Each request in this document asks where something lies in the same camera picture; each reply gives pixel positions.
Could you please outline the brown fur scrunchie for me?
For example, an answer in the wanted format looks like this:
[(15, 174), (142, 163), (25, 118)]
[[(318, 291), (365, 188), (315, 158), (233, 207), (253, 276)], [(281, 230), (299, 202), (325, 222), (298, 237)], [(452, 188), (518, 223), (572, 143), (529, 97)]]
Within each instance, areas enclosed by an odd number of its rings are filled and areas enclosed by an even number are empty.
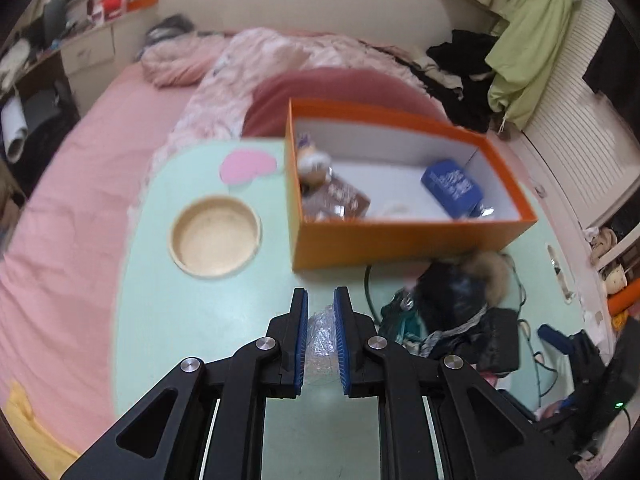
[(484, 283), (488, 307), (499, 307), (510, 287), (510, 266), (498, 252), (474, 252), (461, 263), (462, 270)]

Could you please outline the green toy car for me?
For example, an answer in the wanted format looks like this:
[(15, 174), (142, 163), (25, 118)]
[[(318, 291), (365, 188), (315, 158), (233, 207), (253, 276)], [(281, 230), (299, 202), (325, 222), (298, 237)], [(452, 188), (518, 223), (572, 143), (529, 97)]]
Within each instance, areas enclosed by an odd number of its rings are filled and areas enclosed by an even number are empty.
[(425, 338), (423, 325), (408, 289), (398, 290), (390, 303), (382, 307), (378, 333), (416, 356), (420, 353)]

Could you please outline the black satin lace scrunchie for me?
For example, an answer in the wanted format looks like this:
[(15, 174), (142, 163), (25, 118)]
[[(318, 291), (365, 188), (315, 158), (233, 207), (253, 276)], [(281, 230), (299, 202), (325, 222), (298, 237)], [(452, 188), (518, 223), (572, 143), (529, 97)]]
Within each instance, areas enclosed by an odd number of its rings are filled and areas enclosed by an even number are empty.
[(419, 356), (439, 360), (456, 354), (477, 362), (487, 342), (483, 318), (489, 310), (480, 278), (434, 261), (418, 278), (413, 300), (425, 330)]

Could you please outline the clear plastic wrap bundle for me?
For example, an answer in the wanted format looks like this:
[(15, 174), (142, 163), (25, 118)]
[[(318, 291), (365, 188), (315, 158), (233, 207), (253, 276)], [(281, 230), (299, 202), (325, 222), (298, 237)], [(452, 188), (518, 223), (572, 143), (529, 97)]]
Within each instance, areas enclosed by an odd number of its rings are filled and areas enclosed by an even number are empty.
[(308, 320), (304, 385), (323, 384), (340, 380), (338, 362), (335, 314), (329, 306)]

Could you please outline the blue square tin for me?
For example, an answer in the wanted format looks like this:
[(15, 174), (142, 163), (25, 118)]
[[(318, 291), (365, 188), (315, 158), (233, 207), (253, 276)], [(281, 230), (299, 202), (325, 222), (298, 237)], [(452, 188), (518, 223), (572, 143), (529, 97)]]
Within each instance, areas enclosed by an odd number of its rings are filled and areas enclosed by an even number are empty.
[(484, 211), (482, 189), (452, 159), (442, 159), (428, 166), (421, 183), (453, 219), (480, 218)]

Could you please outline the brown snack packet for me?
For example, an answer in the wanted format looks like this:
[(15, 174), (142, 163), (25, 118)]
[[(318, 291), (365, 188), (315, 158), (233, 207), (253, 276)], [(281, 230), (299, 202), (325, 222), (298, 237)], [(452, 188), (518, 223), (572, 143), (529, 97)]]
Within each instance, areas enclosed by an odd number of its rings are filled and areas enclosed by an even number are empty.
[(370, 198), (344, 179), (331, 174), (322, 185), (303, 195), (303, 212), (307, 219), (355, 219), (363, 217)]

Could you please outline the cartoon boy figurine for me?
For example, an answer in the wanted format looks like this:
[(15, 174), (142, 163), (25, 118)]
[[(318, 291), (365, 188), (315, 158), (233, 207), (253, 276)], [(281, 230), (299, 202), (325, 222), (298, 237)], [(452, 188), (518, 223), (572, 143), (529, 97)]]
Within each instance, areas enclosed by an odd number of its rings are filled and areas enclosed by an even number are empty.
[(330, 175), (331, 166), (331, 156), (319, 150), (308, 133), (299, 133), (296, 136), (296, 170), (303, 194), (324, 185)]

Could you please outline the black pouch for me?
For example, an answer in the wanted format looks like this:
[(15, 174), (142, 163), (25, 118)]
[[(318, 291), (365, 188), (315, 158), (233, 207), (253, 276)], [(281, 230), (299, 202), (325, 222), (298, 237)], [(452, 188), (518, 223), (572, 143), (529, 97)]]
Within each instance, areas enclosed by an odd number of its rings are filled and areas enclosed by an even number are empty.
[(479, 372), (506, 376), (520, 368), (518, 312), (491, 308), (480, 321), (480, 351), (476, 362)]

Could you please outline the orange cardboard box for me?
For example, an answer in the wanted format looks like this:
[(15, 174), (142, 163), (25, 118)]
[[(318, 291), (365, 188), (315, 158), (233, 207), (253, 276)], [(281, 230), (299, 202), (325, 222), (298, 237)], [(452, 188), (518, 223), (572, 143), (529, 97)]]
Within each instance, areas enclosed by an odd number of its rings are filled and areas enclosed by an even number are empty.
[[(314, 220), (304, 211), (296, 136), (329, 154), (337, 177), (370, 200), (359, 219)], [(506, 162), (480, 134), (400, 110), (293, 100), (285, 130), (288, 232), (295, 271), (452, 257), (500, 250), (537, 221)], [(454, 219), (422, 184), (451, 159), (483, 192), (484, 214)]]

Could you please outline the black clothes pile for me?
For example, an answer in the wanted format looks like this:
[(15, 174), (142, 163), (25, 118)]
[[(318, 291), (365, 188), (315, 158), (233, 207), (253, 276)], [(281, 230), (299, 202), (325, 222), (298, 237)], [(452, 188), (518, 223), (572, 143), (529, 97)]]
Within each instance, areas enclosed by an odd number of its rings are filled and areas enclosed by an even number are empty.
[(485, 58), (498, 38), (455, 29), (451, 40), (428, 48), (412, 60), (426, 90), (442, 103), (450, 122), (485, 133), (494, 114), (488, 91), (495, 71)]

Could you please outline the dark red pillow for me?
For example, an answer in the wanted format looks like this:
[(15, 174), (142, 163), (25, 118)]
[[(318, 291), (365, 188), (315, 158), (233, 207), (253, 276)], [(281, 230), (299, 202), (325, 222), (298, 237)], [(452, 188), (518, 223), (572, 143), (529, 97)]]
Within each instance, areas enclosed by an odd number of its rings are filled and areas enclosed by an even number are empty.
[(243, 138), (282, 138), (288, 121), (288, 104), (294, 99), (328, 100), (400, 110), (449, 119), (439, 101), (421, 88), (377, 70), (322, 67), (273, 76), (258, 84), (245, 114)]

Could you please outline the green hanging cloth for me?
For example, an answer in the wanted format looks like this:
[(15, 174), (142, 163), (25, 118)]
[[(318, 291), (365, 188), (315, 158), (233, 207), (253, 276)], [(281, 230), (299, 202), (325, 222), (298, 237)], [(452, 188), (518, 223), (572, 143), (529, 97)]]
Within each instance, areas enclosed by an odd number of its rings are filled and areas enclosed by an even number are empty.
[(492, 33), (485, 58), (495, 77), (490, 108), (522, 130), (544, 94), (580, 0), (509, 0)]

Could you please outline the white paper roll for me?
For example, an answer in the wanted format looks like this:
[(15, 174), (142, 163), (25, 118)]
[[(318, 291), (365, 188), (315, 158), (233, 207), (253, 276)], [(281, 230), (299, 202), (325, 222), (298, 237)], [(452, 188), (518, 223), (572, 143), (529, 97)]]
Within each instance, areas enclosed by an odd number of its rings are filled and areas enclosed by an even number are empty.
[(24, 152), (28, 127), (19, 96), (11, 96), (1, 110), (4, 154), (10, 164), (20, 160)]

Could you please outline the pink floral duvet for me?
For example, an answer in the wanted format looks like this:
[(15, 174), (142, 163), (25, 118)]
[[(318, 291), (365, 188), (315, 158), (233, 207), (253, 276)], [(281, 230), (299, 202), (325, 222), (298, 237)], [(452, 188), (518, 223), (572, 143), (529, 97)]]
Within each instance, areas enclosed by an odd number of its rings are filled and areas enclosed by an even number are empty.
[(288, 35), (251, 28), (232, 36), (186, 34), (145, 49), (145, 80), (157, 88), (195, 86), (167, 140), (151, 156), (145, 179), (184, 148), (208, 139), (238, 140), (258, 84), (314, 68), (368, 68), (421, 90), (421, 81), (392, 56), (355, 38)]

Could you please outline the white bedside drawer cabinet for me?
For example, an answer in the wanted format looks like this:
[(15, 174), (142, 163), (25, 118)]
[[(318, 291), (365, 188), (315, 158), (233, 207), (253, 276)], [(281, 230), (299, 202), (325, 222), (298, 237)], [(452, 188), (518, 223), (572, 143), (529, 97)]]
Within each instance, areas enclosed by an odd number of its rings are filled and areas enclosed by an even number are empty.
[(61, 46), (64, 72), (84, 117), (111, 82), (134, 62), (146, 32), (160, 21), (157, 7), (127, 13)]

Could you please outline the orange box on cabinet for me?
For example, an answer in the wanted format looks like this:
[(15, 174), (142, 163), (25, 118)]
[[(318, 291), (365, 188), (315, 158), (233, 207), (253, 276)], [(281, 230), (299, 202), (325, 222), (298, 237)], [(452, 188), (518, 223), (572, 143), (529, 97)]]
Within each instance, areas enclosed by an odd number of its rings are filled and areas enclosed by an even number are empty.
[(130, 0), (127, 2), (127, 12), (136, 12), (156, 6), (160, 0)]

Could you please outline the red container on cabinet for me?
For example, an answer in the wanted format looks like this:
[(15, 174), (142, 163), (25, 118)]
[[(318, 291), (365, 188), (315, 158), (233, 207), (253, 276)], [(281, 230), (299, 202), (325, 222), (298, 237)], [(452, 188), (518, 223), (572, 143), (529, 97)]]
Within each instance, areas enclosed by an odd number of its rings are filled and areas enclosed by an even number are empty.
[(93, 3), (91, 19), (102, 24), (119, 18), (126, 11), (126, 0), (99, 0)]

